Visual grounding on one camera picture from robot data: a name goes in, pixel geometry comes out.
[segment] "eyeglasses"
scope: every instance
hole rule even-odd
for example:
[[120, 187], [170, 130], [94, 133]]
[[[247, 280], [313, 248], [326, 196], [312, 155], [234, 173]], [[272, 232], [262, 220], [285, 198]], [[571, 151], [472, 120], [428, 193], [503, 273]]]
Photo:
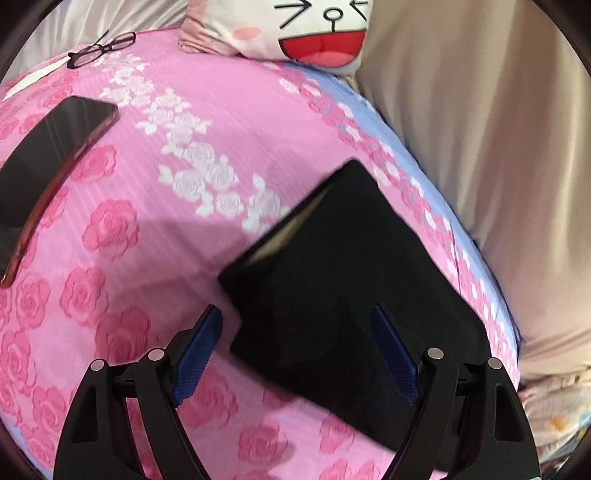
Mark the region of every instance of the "eyeglasses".
[[121, 50], [122, 48], [127, 48], [135, 43], [135, 32], [129, 32], [116, 36], [113, 41], [107, 43], [107, 45], [101, 45], [99, 42], [106, 37], [107, 33], [109, 33], [108, 30], [92, 45], [89, 45], [78, 52], [71, 51], [68, 54], [70, 60], [68, 60], [67, 67], [69, 69], [82, 67], [91, 61], [95, 61], [105, 53]]

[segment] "pink cheek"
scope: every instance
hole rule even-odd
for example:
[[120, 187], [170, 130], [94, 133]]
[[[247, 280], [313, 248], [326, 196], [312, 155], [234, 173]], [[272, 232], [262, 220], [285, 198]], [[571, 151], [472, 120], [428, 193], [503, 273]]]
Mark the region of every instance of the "pink cheek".
[[261, 34], [261, 29], [258, 27], [242, 27], [232, 32], [234, 40], [252, 40]]

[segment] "beige curtain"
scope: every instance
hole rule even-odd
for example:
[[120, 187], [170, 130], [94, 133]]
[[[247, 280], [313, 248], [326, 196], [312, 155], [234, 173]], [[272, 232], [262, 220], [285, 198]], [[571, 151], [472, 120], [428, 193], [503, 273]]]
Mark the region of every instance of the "beige curtain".
[[531, 0], [374, 0], [357, 80], [476, 239], [525, 379], [591, 365], [591, 78]]

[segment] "white sheet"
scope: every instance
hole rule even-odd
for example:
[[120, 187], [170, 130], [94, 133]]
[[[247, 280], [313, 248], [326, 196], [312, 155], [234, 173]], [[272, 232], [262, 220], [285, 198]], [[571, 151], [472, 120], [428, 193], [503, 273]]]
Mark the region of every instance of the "white sheet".
[[114, 36], [180, 25], [187, 0], [64, 0], [33, 32], [2, 83], [80, 43], [93, 43], [107, 29]]

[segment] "pink rose print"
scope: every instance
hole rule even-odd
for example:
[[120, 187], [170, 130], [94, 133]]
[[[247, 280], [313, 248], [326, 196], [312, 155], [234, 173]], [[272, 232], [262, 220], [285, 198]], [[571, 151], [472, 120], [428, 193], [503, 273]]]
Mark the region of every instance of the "pink rose print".
[[96, 318], [109, 306], [105, 283], [105, 273], [99, 267], [75, 268], [61, 292], [61, 309], [82, 326], [96, 325]]
[[279, 430], [279, 424], [273, 420], [262, 421], [240, 433], [238, 458], [266, 465], [280, 460], [286, 448], [287, 439]]
[[138, 235], [137, 213], [131, 202], [107, 200], [92, 212], [82, 242], [87, 250], [115, 259], [137, 245]]
[[139, 307], [99, 316], [95, 357], [105, 358], [110, 365], [135, 362], [146, 353], [150, 328], [148, 314]]
[[51, 89], [48, 87], [43, 87], [43, 88], [39, 88], [37, 90], [35, 90], [33, 93], [31, 93], [28, 97], [27, 97], [27, 102], [31, 102], [32, 100], [34, 100], [35, 98], [40, 97], [41, 95], [45, 95], [47, 92], [49, 92]]
[[12, 309], [10, 290], [0, 289], [0, 331], [10, 321]]
[[374, 462], [365, 462], [359, 471], [355, 473], [349, 480], [378, 480], [379, 468]]
[[115, 147], [92, 148], [78, 163], [70, 178], [74, 181], [90, 183], [113, 175], [115, 171]]
[[31, 360], [31, 345], [25, 332], [4, 333], [0, 350], [0, 371], [20, 393], [31, 394], [31, 389], [37, 381], [37, 373]]
[[44, 116], [45, 115], [43, 115], [42, 113], [34, 113], [33, 115], [29, 115], [22, 121], [21, 126], [18, 129], [18, 132], [21, 135], [26, 135], [31, 130], [33, 130], [33, 127], [35, 127], [35, 125], [37, 125], [43, 119]]
[[67, 406], [56, 387], [33, 390], [33, 418], [47, 433], [59, 434], [66, 421]]
[[43, 323], [50, 293], [49, 283], [34, 275], [27, 275], [17, 285], [14, 303], [23, 329], [37, 328]]
[[349, 463], [344, 458], [341, 458], [322, 470], [318, 480], [347, 480], [349, 474]]
[[67, 85], [58, 90], [54, 90], [41, 104], [44, 108], [54, 108], [62, 100], [68, 98], [72, 94], [72, 86]]
[[31, 456], [41, 466], [48, 470], [53, 469], [53, 464], [56, 461], [57, 446], [51, 437], [41, 428], [31, 428], [27, 425], [22, 426], [21, 433]]
[[15, 427], [22, 423], [21, 407], [15, 398], [14, 387], [2, 371], [0, 371], [0, 410]]
[[39, 242], [39, 232], [35, 232], [31, 239], [29, 240], [29, 244], [27, 245], [27, 250], [25, 254], [22, 256], [21, 264], [19, 267], [23, 270], [26, 270], [31, 266], [33, 260], [35, 260], [35, 254], [37, 253], [37, 243]]
[[276, 480], [274, 477], [269, 475], [269, 472], [265, 470], [251, 470], [248, 473], [242, 475], [236, 475], [232, 477], [232, 480]]
[[9, 113], [13, 113], [12, 111], [12, 105], [14, 104], [14, 98], [9, 98], [8, 100], [4, 101], [4, 102], [0, 102], [0, 120], [3, 119], [5, 116], [8, 116]]
[[320, 451], [333, 454], [348, 450], [355, 439], [355, 430], [334, 415], [328, 415], [320, 425]]
[[69, 87], [79, 75], [80, 73], [77, 70], [66, 70], [51, 86], [55, 88]]
[[236, 395], [229, 389], [228, 381], [213, 366], [203, 372], [195, 395], [178, 409], [184, 424], [201, 427], [213, 420], [217, 426], [225, 426], [238, 411]]
[[6, 120], [0, 122], [0, 140], [5, 140], [8, 135], [17, 127], [18, 119], [13, 116], [9, 116]]
[[267, 388], [262, 394], [262, 403], [268, 408], [281, 408], [286, 404], [294, 401], [295, 397], [284, 390], [279, 388]]
[[70, 189], [66, 186], [60, 188], [56, 195], [53, 197], [53, 200], [45, 210], [43, 217], [41, 217], [41, 221], [39, 224], [42, 228], [49, 228], [53, 223], [61, 217], [61, 214], [64, 213], [64, 208], [66, 208], [66, 197], [68, 196]]

